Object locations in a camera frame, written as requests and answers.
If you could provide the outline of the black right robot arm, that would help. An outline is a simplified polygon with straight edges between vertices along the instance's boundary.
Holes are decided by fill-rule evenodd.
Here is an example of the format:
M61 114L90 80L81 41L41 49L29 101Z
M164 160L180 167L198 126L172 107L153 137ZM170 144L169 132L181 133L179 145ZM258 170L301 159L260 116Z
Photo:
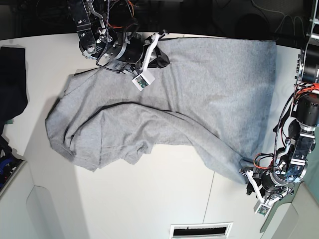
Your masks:
M102 69L137 75L155 37L143 39L130 0L69 0L79 48Z

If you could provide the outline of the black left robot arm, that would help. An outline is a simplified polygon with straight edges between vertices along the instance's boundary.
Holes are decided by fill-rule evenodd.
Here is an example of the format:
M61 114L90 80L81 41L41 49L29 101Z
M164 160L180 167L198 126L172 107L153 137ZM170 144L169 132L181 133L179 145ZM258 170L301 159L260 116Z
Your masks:
M307 156L316 144L315 129L319 126L319 2L313 3L307 42L298 55L294 92L287 100L278 124L273 129L275 137L283 135L285 122L294 120L288 128L288 137L283 147L274 147L269 156L269 166L260 161L266 156L260 153L253 167L242 170L249 183L247 194L255 192L258 202L272 206L275 202L293 193L307 172Z

